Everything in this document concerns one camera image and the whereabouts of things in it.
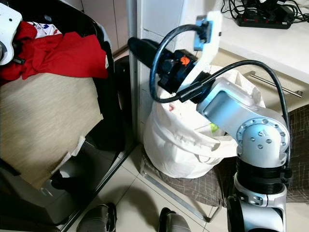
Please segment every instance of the white cabinet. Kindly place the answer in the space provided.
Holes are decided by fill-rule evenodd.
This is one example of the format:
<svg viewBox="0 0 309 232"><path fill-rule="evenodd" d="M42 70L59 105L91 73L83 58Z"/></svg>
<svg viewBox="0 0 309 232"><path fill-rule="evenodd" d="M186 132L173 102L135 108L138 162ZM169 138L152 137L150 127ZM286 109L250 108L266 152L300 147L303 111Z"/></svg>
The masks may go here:
<svg viewBox="0 0 309 232"><path fill-rule="evenodd" d="M215 59L212 61L212 64L225 67L231 63L238 62L241 60L246 60L244 57L240 57L223 49L219 49L219 52ZM245 65L242 67L236 68L243 74L248 80L250 80L262 93L262 97L265 101L265 105L267 108L273 109L277 112L281 112L281 105L278 96L277 89L269 84L266 84L260 80L257 80L249 75L249 72L256 72L257 76L262 77L268 81L271 81L270 76L260 67L253 65ZM303 105L309 104L309 84L304 83L300 80L297 80L293 77L290 77L286 74L283 74L279 71L274 70L282 87L285 87L292 91L302 91L303 97L299 98L290 93L284 92L285 99L288 106L288 111L297 109Z"/></svg>
<svg viewBox="0 0 309 232"><path fill-rule="evenodd" d="M112 52L127 43L126 0L82 0L84 12L100 23L112 42Z"/></svg>
<svg viewBox="0 0 309 232"><path fill-rule="evenodd" d="M128 40L126 0L114 0L114 9L115 9L118 47L121 48L127 44Z"/></svg>

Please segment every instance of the black cable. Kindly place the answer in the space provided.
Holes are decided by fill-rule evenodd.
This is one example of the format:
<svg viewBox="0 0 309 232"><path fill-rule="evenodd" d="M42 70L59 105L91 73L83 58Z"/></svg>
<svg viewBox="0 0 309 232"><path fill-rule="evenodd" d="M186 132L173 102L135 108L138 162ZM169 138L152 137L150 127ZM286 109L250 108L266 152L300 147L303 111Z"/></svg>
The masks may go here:
<svg viewBox="0 0 309 232"><path fill-rule="evenodd" d="M223 0L223 6L221 7L221 13L223 13L223 8L225 7L225 0Z"/></svg>
<svg viewBox="0 0 309 232"><path fill-rule="evenodd" d="M233 5L233 7L234 7L234 11L239 15L240 14L240 12L239 12L239 10L237 9L237 7L243 7L243 8L245 8L246 9L246 7L245 7L245 5L243 4L243 5L239 5L239 6L236 6L236 0L234 0L234 1L232 1L232 0L230 0L230 2L232 3L232 5Z"/></svg>
<svg viewBox="0 0 309 232"><path fill-rule="evenodd" d="M309 14L305 13L303 14L299 5L297 4L297 2L295 0L288 0L291 1L295 4L294 5L289 5L289 4L285 4L284 6L288 6L288 7L294 7L297 11L296 15L294 16L294 20L298 19L299 21L293 21L292 23L302 23L302 22L309 22Z"/></svg>
<svg viewBox="0 0 309 232"><path fill-rule="evenodd" d="M152 67L150 69L149 89L150 89L150 93L151 93L152 98L159 103L169 103L169 102L172 102L172 101L174 102L174 101L180 99L179 95L176 95L176 96L170 97L170 98L166 98L166 99L159 98L156 94L156 88L155 88L155 74L156 74L156 70L158 68L160 57L161 57L161 54L162 54L162 51L164 50L164 48L168 45L168 43L175 36L177 36L178 34L180 34L182 32L190 31L190 30L196 31L200 36L205 33L204 29L202 27L197 26L197 25L187 24L187 25L179 26L179 27L173 29L172 31L170 31L164 37L164 39L162 40L162 42L160 43L160 45L159 45L159 47L156 51Z"/></svg>
<svg viewBox="0 0 309 232"><path fill-rule="evenodd" d="M243 0L241 0L241 3L242 3L242 5L243 5L243 7L245 8L245 10L247 9L247 5L244 3L244 1Z"/></svg>
<svg viewBox="0 0 309 232"><path fill-rule="evenodd" d="M151 93L152 98L155 101L159 102L159 103L169 103L169 102L172 102L172 101L180 100L182 95L184 96L189 91L192 91L191 88L190 89L189 88L185 88L184 90L178 92L175 96L173 96L171 98L161 99L161 98L159 98L157 96L156 88L155 88L156 70L157 70L157 67L158 67L158 64L159 64L159 61L160 61L160 57L161 57L161 54L162 54L164 48L168 45L168 43L175 36L177 36L178 34L180 34L182 32L190 31L190 30L196 31L199 34L199 36L202 37L202 38L205 36L205 31L204 31L204 29L202 27L199 27L197 25L182 25L182 26L179 26L179 27L173 29L171 32L169 32L164 37L164 39L162 40L162 42L160 43L160 45L159 45L159 47L158 47L158 49L156 51L156 54L155 54L155 57L154 57L154 61L153 61L153 64L152 64L152 67L151 67L151 70L150 70L149 89L150 89L150 93ZM283 93L280 81L277 78L277 76L274 73L274 71L269 66L267 66L266 64L264 64L264 63L262 63L260 61L257 61L257 60L243 60L243 61L239 61L239 62L230 64L230 65L220 69L219 71L215 72L211 76L209 76L207 78L207 80L204 80L204 81L198 83L199 85L197 87L195 87L194 91L196 91L196 92L203 91L204 90L204 86L206 86L209 82L215 80L215 78L217 78L218 76L222 75L223 73L225 73L225 72L227 72L227 71L229 71L231 69L234 69L236 67L243 66L243 65L256 65L256 66L259 66L259 67L263 68L269 74L269 76L272 78L273 82L275 83L275 85L277 87L277 91L278 91L278 95L279 95L279 99L280 99L280 103L281 103L281 108L282 108L282 113L283 113L283 118L285 120L287 130L288 130L288 132L290 134L290 122L289 122L288 110L287 110L287 105L286 105L286 102L285 102L284 93ZM286 152L287 152L287 160L286 160L285 167L289 168L289 166L290 166L290 156L291 156L290 155L291 154L291 145L289 145L289 147L288 147Z"/></svg>
<svg viewBox="0 0 309 232"><path fill-rule="evenodd" d="M284 93L283 93L280 81L277 78L277 76L274 73L274 71L269 66L267 66L266 64L264 64L264 63L262 63L260 61L257 61L257 60L243 60L243 61L239 61L239 62L230 64L230 65L220 69L219 71L215 72L214 74L209 76L207 78L207 80L203 81L201 83L201 85L205 86L207 83L211 82L212 80L214 80L218 76L222 75L223 73L225 73L225 72L227 72L227 71L229 71L231 69L234 69L236 67L243 66L243 65L256 65L256 66L259 66L259 67L263 68L269 74L271 79L274 81L274 83L275 83L275 85L277 87L278 94L279 94L279 99L280 99L280 103L281 103L283 118L284 118L284 121L286 123L287 130L288 130L288 132L290 134L289 115L288 115L287 105L286 105L286 101L285 101L285 97L284 97ZM286 164L285 164L286 168L289 168L289 166L290 166L290 156L291 156L290 154L291 154L291 146L289 146L288 150L287 150L287 159L286 159Z"/></svg>
<svg viewBox="0 0 309 232"><path fill-rule="evenodd" d="M226 10L226 11L221 11L221 13L226 13L226 12L229 12L230 10Z"/></svg>

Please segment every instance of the metal handle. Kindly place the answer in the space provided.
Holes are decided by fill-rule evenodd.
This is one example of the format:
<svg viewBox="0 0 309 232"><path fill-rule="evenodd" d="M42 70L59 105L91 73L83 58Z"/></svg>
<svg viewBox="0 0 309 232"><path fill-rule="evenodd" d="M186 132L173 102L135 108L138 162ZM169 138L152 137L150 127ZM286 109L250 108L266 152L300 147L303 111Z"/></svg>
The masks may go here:
<svg viewBox="0 0 309 232"><path fill-rule="evenodd" d="M260 81L263 81L263 82L265 82L265 83L267 83L267 84L270 84L271 86L276 86L276 85L275 85L274 83L272 83L271 81L268 81L268 80L266 80L266 79L264 79L264 78L262 78L262 77L260 77L260 76L255 75L255 71L251 71L251 72L249 72L248 74L249 74L249 76L254 77L255 79L258 79L258 80L260 80ZM289 90L289 89L284 88L284 87L282 87L282 89L283 89L283 91L288 92L288 93L290 93L290 94L292 94L292 95L294 95L294 96L297 96L297 97L299 97L299 98L302 98L302 97L303 97L303 92L300 91L300 90L292 91L292 90Z"/></svg>

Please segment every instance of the white bag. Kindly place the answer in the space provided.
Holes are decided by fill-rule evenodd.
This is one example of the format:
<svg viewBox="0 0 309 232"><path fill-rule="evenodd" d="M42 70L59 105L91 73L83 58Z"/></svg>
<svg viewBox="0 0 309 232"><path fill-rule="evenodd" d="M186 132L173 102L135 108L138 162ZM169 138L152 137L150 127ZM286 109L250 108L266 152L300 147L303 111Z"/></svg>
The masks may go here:
<svg viewBox="0 0 309 232"><path fill-rule="evenodd" d="M210 73L221 69L212 66ZM265 107L260 91L238 71L222 76L250 94ZM161 98L171 95L158 90ZM144 131L144 147L152 164L173 178L198 178L205 175L223 158L237 154L237 143L196 111L191 101L166 104L153 103Z"/></svg>

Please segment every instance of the grey shoe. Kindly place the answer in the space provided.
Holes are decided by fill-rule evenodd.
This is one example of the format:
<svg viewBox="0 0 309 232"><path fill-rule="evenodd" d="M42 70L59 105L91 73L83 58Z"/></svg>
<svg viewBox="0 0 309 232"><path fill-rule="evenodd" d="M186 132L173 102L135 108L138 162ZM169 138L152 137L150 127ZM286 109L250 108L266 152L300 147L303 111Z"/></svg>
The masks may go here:
<svg viewBox="0 0 309 232"><path fill-rule="evenodd" d="M77 227L77 232L116 232L116 206L101 204L89 210Z"/></svg>

